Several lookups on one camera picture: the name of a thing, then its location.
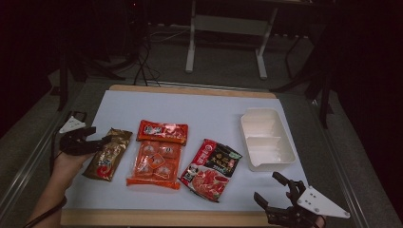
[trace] brown snack package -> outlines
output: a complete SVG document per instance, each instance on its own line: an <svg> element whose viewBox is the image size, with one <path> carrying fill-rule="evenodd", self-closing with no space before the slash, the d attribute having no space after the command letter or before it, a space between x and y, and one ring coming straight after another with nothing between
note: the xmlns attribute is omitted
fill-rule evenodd
<svg viewBox="0 0 403 228"><path fill-rule="evenodd" d="M112 136L110 143L94 155L83 175L90 179L112 181L132 134L130 131L111 128L106 134Z"/></svg>

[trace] orange snack bag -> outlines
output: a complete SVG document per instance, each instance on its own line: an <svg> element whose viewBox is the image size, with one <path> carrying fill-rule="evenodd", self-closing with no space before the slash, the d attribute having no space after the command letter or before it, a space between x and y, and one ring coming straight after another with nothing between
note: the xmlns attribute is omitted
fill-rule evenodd
<svg viewBox="0 0 403 228"><path fill-rule="evenodd" d="M126 185L156 184L179 189L177 178L182 147L172 142L141 141L138 155Z"/></svg>
<svg viewBox="0 0 403 228"><path fill-rule="evenodd" d="M141 120L136 141L158 141L186 145L187 131L187 124L154 123Z"/></svg>

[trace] red candy bag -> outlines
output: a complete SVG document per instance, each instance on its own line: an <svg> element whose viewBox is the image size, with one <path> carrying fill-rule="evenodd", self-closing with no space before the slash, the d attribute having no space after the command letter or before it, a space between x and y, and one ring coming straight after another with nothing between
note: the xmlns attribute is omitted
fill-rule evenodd
<svg viewBox="0 0 403 228"><path fill-rule="evenodd" d="M241 158L229 146L205 139L180 180L195 194L219 202Z"/></svg>
<svg viewBox="0 0 403 228"><path fill-rule="evenodd" d="M136 141L159 141L186 145L187 124L154 123L141 120Z"/></svg>
<svg viewBox="0 0 403 228"><path fill-rule="evenodd" d="M181 185L177 175L181 153L182 146L177 143L141 141L126 185L155 184L179 189Z"/></svg>

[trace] plastic wrapper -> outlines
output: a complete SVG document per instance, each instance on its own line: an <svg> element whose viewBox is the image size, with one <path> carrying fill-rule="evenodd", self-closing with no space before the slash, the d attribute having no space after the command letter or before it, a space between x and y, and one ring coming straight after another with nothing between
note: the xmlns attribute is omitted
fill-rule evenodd
<svg viewBox="0 0 403 228"><path fill-rule="evenodd" d="M241 158L231 147L205 139L180 180L196 195L219 202Z"/></svg>
<svg viewBox="0 0 403 228"><path fill-rule="evenodd" d="M154 123L141 120L136 140L179 143L181 145L186 145L187 131L188 125L183 123Z"/></svg>
<svg viewBox="0 0 403 228"><path fill-rule="evenodd" d="M106 134L112 136L111 141L94 155L83 175L90 179L112 181L132 134L130 131L111 128Z"/></svg>
<svg viewBox="0 0 403 228"><path fill-rule="evenodd" d="M141 141L126 185L156 184L179 189L178 166L182 146L172 142Z"/></svg>

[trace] white table leg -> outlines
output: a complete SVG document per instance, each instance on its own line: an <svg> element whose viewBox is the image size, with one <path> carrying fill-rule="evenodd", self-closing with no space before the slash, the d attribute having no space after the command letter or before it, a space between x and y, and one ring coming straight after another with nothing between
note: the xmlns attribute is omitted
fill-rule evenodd
<svg viewBox="0 0 403 228"><path fill-rule="evenodd" d="M195 16L196 16L196 0L192 1L192 17L190 19L190 43L187 51L186 73L193 72L193 63L195 61Z"/></svg>
<svg viewBox="0 0 403 228"><path fill-rule="evenodd" d="M256 59L258 62L259 76L262 80L267 79L266 66L264 65L264 60L263 60L263 52L266 49L266 44L267 44L267 41L269 40L270 32L271 32L273 24L275 22L277 12L278 12L278 9L274 8L272 11L272 15L270 17L270 21L267 23L266 31L264 32L263 41L261 43L261 46L260 46L260 48L256 49Z"/></svg>

